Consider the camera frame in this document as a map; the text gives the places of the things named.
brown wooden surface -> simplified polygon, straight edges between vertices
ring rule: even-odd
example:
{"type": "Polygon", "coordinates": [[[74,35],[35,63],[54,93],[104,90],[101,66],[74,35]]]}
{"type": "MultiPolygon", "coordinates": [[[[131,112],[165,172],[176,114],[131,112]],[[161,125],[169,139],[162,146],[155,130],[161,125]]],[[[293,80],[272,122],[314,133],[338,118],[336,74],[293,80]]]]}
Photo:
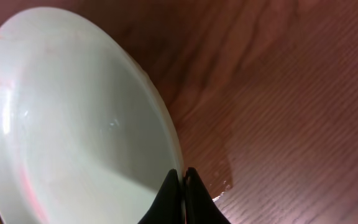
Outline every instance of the brown wooden surface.
{"type": "Polygon", "coordinates": [[[358,223],[358,1],[0,0],[77,12],[149,74],[232,223],[358,223]]]}

wooden table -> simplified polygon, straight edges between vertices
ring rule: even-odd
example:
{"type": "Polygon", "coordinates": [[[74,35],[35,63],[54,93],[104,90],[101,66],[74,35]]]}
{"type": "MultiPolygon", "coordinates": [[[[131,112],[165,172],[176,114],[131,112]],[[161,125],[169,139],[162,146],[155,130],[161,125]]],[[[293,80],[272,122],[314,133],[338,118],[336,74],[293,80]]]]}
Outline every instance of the wooden table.
{"type": "Polygon", "coordinates": [[[33,6],[139,62],[232,223],[358,223],[358,1],[0,0],[0,24],[33,6]]]}

